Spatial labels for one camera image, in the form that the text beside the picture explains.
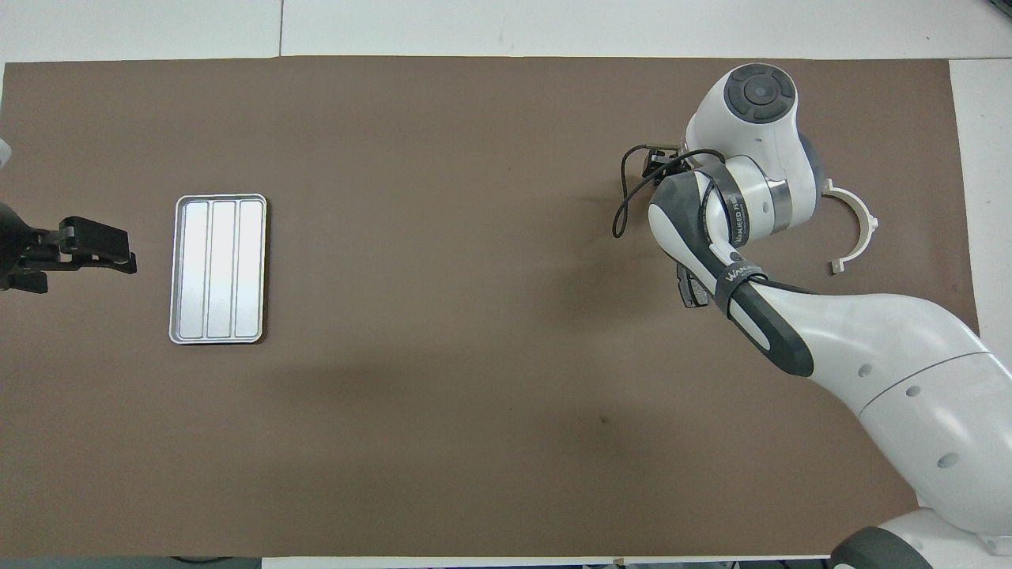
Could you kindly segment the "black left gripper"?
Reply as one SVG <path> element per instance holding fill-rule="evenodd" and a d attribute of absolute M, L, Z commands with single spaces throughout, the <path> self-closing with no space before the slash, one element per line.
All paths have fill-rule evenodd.
<path fill-rule="evenodd" d="M 13 273 L 16 267 L 36 267 L 44 262 L 71 256 L 71 263 L 90 269 L 113 269 L 137 273 L 137 257 L 130 251 L 129 234 L 122 229 L 94 222 L 87 217 L 65 217 L 62 231 L 30 227 L 9 206 L 1 205 L 1 291 L 17 289 L 47 294 L 45 273 Z"/>

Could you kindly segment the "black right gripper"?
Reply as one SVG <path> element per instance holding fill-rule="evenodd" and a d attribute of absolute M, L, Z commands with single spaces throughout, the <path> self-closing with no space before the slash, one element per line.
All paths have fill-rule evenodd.
<path fill-rule="evenodd" d="M 693 152 L 671 155 L 664 150 L 650 150 L 644 158 L 643 185 L 657 187 L 665 178 L 698 169 L 700 162 Z"/>

